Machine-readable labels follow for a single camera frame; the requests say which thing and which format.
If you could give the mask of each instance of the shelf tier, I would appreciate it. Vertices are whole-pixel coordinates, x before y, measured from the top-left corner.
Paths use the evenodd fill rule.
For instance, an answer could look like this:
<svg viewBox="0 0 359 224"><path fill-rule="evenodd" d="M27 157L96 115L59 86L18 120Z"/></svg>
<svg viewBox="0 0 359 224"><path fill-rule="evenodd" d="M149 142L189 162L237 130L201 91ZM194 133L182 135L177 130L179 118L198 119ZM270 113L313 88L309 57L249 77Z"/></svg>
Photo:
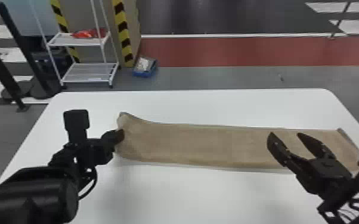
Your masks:
<svg viewBox="0 0 359 224"><path fill-rule="evenodd" d="M117 63L75 63L68 69L63 82L111 82L117 71Z"/></svg>
<svg viewBox="0 0 359 224"><path fill-rule="evenodd" d="M106 44L110 37L110 32L101 39L101 46ZM99 38L74 38L72 33L58 32L48 43L48 46L100 46Z"/></svg>

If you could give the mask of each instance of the red floor stripe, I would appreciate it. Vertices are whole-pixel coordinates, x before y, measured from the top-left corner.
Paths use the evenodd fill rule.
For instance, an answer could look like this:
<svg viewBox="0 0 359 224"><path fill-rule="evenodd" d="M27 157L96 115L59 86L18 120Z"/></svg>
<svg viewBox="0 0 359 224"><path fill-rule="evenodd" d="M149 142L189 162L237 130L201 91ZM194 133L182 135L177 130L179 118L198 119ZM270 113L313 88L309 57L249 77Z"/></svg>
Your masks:
<svg viewBox="0 0 359 224"><path fill-rule="evenodd" d="M160 66L359 66L359 37L143 39Z"/></svg>

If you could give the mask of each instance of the fabric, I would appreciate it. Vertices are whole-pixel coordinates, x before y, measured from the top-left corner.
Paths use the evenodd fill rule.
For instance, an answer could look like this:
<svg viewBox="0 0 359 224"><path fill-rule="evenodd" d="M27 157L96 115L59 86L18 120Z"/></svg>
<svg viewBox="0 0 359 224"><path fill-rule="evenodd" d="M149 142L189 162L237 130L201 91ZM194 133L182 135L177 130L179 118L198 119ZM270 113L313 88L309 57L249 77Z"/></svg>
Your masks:
<svg viewBox="0 0 359 224"><path fill-rule="evenodd" d="M201 166L283 168L267 150L275 133L288 149L305 158L314 156L296 136L310 135L327 145L350 171L358 170L359 149L341 130L307 130L153 123L120 113L118 127L125 139L116 152L131 160Z"/></svg>

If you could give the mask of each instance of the yellow and black striped pillar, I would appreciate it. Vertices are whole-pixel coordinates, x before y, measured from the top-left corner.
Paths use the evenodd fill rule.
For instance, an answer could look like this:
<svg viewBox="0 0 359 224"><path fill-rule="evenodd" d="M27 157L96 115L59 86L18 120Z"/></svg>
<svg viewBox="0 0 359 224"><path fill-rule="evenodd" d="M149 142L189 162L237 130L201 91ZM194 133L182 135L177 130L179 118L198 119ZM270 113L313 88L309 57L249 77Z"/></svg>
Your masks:
<svg viewBox="0 0 359 224"><path fill-rule="evenodd" d="M135 58L132 53L131 40L129 38L128 23L122 0L112 0L115 22L118 28L118 40L121 43L121 53L124 58L125 67L132 67L135 63Z"/></svg>
<svg viewBox="0 0 359 224"><path fill-rule="evenodd" d="M50 0L51 8L53 9L55 19L57 20L58 26L60 27L61 32L69 33L67 20L64 18L63 13L61 12L61 5L59 0ZM74 58L75 62L79 63L79 54L77 50L70 46L68 47L69 54Z"/></svg>

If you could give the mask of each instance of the metal shelf rack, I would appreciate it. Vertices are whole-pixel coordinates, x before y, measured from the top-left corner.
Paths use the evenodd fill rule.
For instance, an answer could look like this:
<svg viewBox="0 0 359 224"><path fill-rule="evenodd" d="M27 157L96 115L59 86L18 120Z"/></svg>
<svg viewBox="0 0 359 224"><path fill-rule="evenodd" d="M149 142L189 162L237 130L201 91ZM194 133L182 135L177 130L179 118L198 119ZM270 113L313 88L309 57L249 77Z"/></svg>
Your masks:
<svg viewBox="0 0 359 224"><path fill-rule="evenodd" d="M104 10L104 4L102 0L99 0L99 4L101 7L101 12L104 17L104 22L108 29L108 32L106 33L105 37L102 38L100 35L100 26L99 26L98 17L96 15L94 0L89 0L92 7L97 35L99 38L80 39L80 38L74 38L71 33L58 32L49 42L47 42L46 40L33 1L34 0L28 0L32 8L32 13L35 16L36 23L39 27L39 30L41 31L43 41L45 42L46 49L49 53L51 62L53 64L53 68L55 70L57 78L60 81L60 85L63 86L65 83L73 83L73 82L74 83L107 82L109 86L112 87L114 76L120 65L118 61L115 63L108 63L106 58L106 53L104 52L104 46L107 40L110 39L113 46L115 59L116 60L118 59L117 51L116 48L114 47L114 42L111 37L109 21L107 20L106 11ZM74 63L68 69L68 71L63 76L63 78L61 78L60 72L57 69L55 60L51 54L51 47L55 47L55 46L63 46L67 49L67 52L69 51L68 47L74 47L74 46L100 47L101 55L103 57L103 63L76 63L74 58L71 56L71 59Z"/></svg>

